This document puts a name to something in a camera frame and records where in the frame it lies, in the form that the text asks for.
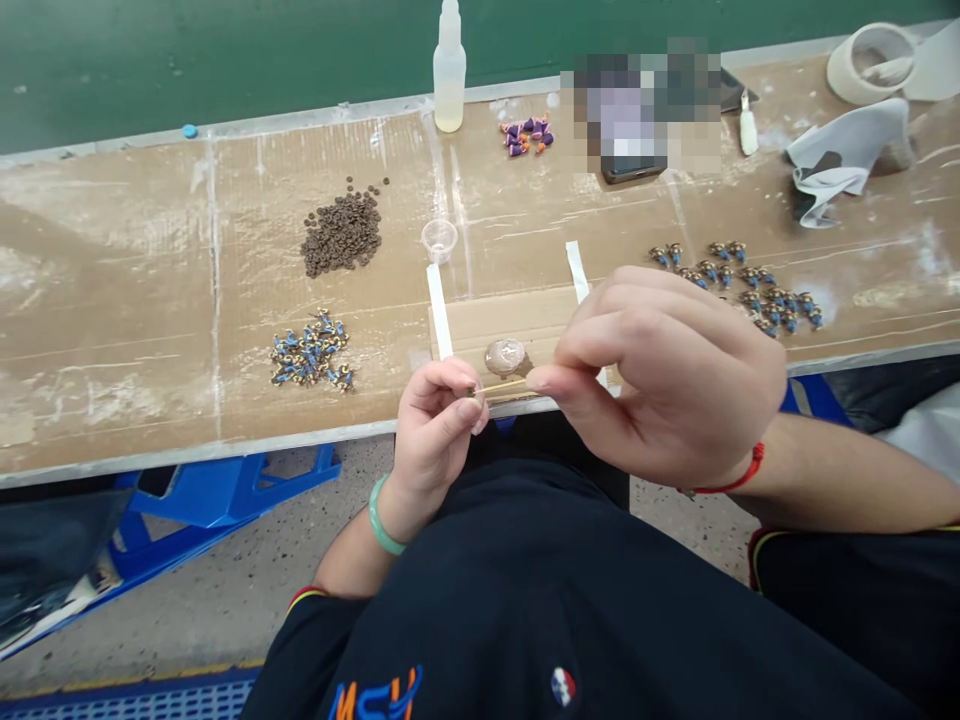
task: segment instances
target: hand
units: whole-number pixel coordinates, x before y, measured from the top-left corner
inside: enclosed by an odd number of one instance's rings
[[[619,398],[596,381],[613,364]],[[610,464],[661,485],[722,487],[746,471],[783,402],[786,353],[689,281],[623,267],[584,300],[553,364],[527,384]]]
[[[480,376],[455,357],[431,362],[414,373],[400,398],[393,472],[380,495],[384,530],[407,542],[429,522],[460,475],[471,434],[490,419],[490,408],[464,397],[480,387]]]

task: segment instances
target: fingernail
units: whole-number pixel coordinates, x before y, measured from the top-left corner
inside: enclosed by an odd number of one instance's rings
[[[534,392],[542,393],[545,390],[549,389],[550,383],[543,382],[539,376],[533,376],[527,378],[527,387],[533,390]]]
[[[483,410],[483,405],[480,404],[479,400],[476,398],[467,398],[460,403],[460,407],[457,408],[457,414],[464,420],[473,420],[481,410]]]

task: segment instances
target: cardboard sheet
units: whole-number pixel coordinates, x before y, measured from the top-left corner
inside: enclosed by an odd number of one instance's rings
[[[793,364],[948,347],[960,340],[960,99],[912,111],[914,169],[844,197],[838,227],[803,230],[781,152],[849,109],[826,89],[825,62],[738,71],[761,95],[760,150],[743,158],[737,119],[723,118],[719,176],[668,171],[611,188],[565,173],[560,113],[553,148],[506,158],[496,124],[542,113],[556,99],[547,96],[470,105],[451,136],[414,112],[0,172],[0,484],[57,466],[103,472],[145,453],[136,462],[159,465],[171,453],[384,431],[431,357],[419,236],[438,216],[460,233],[442,268],[452,326],[460,303],[569,297],[524,319],[540,332],[538,353],[542,331],[564,325],[560,311],[575,303],[571,240],[593,285],[649,263],[653,245],[679,242],[694,265],[713,240],[744,241],[751,263],[823,308],[823,330],[784,340]],[[361,187],[390,177],[378,198],[383,246],[366,268],[309,280],[303,217],[342,193],[347,175]],[[274,333],[302,328],[321,305],[352,336],[344,360],[356,391],[271,386]]]
[[[577,309],[577,293],[573,284],[547,290],[497,295],[478,300],[463,300],[447,305],[447,321],[453,354],[463,358],[480,373],[484,387],[503,380],[486,368],[484,357],[492,342],[515,338],[523,343],[534,367],[549,363],[557,338]],[[433,356],[439,357],[433,311],[430,311],[430,339]],[[519,375],[508,380],[518,380]],[[532,395],[521,385],[487,395],[490,402],[504,402]]]

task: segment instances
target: concrete floor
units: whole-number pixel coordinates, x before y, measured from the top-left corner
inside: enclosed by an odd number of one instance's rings
[[[0,664],[0,693],[262,658],[291,596],[310,581],[324,550],[390,469],[393,436],[341,443],[337,454],[343,463],[337,482],[281,505],[203,557]],[[302,467],[311,459],[310,449],[287,451],[277,454],[274,468]],[[745,548],[757,523],[726,498],[689,500],[633,479],[630,509],[746,580]]]

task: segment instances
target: green wall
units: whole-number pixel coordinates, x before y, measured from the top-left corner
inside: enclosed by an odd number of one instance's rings
[[[429,92],[440,0],[2,0],[0,154]],[[468,85],[575,53],[711,51],[952,17],[956,0],[463,0]]]

